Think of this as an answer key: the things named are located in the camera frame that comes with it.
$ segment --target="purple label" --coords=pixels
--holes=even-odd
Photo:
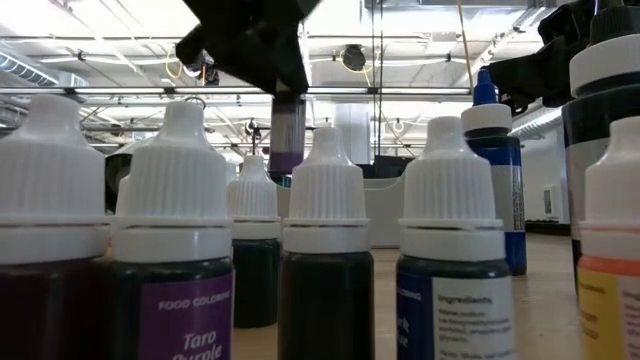
[[[230,360],[233,274],[142,288],[140,360]]]

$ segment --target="robotic arm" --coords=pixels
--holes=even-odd
[[[491,79],[499,89],[500,102],[509,105],[514,115],[527,110],[529,104],[542,98],[546,107],[559,107],[573,98],[569,85],[569,62],[587,46],[610,37],[637,33],[637,12],[624,6],[615,14],[608,12],[599,19],[616,23],[619,29],[599,26],[592,34],[592,20],[602,10],[622,5],[639,6],[638,0],[578,0],[560,6],[540,22],[538,33],[544,47],[537,53],[492,63],[488,66]]]
[[[183,64],[201,61],[205,50],[217,68],[274,94],[309,88],[298,24],[320,0],[184,0],[200,20],[176,46]]]

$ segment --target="yellow label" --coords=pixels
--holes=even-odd
[[[578,269],[585,360],[640,359],[640,278]]]

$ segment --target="food coloring bottle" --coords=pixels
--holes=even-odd
[[[268,326],[278,320],[282,246],[277,187],[267,175],[264,158],[245,157],[228,191],[236,270],[233,324],[237,328]]]
[[[35,95],[0,140],[0,357],[104,359],[108,317],[104,156],[80,107]]]
[[[340,131],[316,129],[284,220],[278,358],[372,360],[373,258],[362,170]]]
[[[457,117],[433,119],[405,172],[399,360],[515,360],[513,295],[489,161]]]
[[[113,234],[111,360],[231,359],[226,162],[202,109],[172,102],[133,153]]]
[[[562,119],[574,270],[582,255],[579,224],[585,219],[585,170],[604,155],[609,125],[640,115],[639,18],[637,6],[600,11],[591,21],[589,47],[569,64],[571,94],[576,99],[562,108]]]
[[[478,73],[473,107],[462,113],[467,144],[491,163],[496,215],[504,222],[507,263],[514,276],[527,273],[520,139],[509,136],[511,108],[499,104],[489,71]]]
[[[640,117],[611,124],[609,148],[585,178],[578,265],[584,359],[635,359],[640,346]]]

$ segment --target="black bottle cap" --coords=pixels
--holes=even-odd
[[[640,34],[640,7],[610,7],[591,20],[591,45],[631,34]]]

